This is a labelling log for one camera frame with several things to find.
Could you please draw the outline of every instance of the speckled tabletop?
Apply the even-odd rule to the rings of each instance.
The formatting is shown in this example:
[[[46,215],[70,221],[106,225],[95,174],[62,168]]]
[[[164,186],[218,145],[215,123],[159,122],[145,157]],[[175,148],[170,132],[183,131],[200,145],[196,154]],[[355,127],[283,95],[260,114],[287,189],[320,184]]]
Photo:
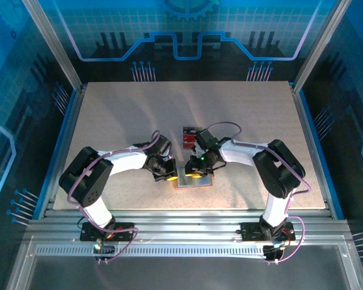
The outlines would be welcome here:
[[[85,146],[116,150],[147,142],[154,130],[173,144],[178,166],[190,151],[182,149],[183,126],[206,127],[218,121],[242,126],[239,141],[269,143],[281,139],[306,170],[312,192],[296,197],[292,208],[324,208],[304,133],[287,82],[119,82],[89,83],[65,168]],[[219,125],[217,138],[237,128]],[[217,170],[213,186],[175,189],[155,182],[147,170],[129,170],[109,178],[102,198],[109,209],[264,208],[267,191],[257,170],[228,164]],[[54,209],[73,208],[60,188]]]

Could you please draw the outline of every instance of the glass panel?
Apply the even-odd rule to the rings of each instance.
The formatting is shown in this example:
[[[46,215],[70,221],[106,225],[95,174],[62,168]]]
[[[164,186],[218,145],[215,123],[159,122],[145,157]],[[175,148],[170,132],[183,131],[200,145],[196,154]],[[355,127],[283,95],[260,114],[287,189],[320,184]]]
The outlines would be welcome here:
[[[0,289],[34,213],[71,91],[22,2],[0,1]]]
[[[304,86],[343,214],[363,238],[363,0],[353,0]],[[363,250],[363,240],[359,250]]]
[[[293,81],[335,0],[41,3],[83,82]]]

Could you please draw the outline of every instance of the beige work surface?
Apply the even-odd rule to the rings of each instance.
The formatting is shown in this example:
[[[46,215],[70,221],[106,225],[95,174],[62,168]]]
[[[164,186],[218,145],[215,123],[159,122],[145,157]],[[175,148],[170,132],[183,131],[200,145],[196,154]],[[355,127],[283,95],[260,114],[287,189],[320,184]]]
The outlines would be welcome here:
[[[306,170],[312,192],[296,197],[292,208],[324,208],[298,113],[287,82],[113,82],[89,83],[65,168],[85,146],[116,150],[150,141],[154,130],[169,138],[178,166],[191,151],[182,149],[183,126],[206,127],[234,121],[239,141],[269,143],[281,139]],[[217,138],[237,128],[210,129]],[[257,170],[230,163],[215,172],[212,187],[175,189],[155,182],[147,170],[129,170],[109,178],[102,198],[109,209],[264,208],[267,190]],[[73,208],[60,188],[54,209]]]

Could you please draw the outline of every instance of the gear graphic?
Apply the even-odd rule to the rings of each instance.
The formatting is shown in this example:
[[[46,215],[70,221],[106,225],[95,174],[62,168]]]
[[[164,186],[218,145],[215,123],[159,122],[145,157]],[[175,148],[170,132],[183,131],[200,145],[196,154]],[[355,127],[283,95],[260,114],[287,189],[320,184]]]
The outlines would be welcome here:
[[[163,0],[161,9],[167,12],[170,17],[175,16],[177,20],[190,19],[198,20],[198,17],[205,17],[206,13],[212,12],[214,5],[218,5],[219,0]]]
[[[21,0],[0,0],[0,15],[11,28],[19,25],[24,18],[24,7]]]

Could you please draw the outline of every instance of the black mounting bracket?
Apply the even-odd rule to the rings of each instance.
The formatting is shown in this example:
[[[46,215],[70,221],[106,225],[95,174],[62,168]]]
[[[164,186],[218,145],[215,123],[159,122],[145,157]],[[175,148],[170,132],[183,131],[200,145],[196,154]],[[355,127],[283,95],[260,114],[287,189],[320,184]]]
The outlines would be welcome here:
[[[295,230],[291,222],[286,222],[283,226],[283,230],[286,231],[288,236],[281,230],[280,235],[275,237],[273,240],[266,237],[266,235],[261,231],[259,222],[242,222],[240,225],[241,229],[237,230],[236,233],[242,235],[243,242],[285,242],[288,240],[288,236],[291,242],[296,240]]]
[[[132,222],[116,222],[114,228],[116,230],[123,230],[125,228],[133,228]],[[130,242],[133,239],[133,230],[126,231],[124,233],[113,234],[109,239],[105,239],[105,233],[101,233],[91,223],[84,222],[82,224],[82,230],[80,232],[80,238],[82,242],[96,242],[97,239],[104,240],[105,242]]]

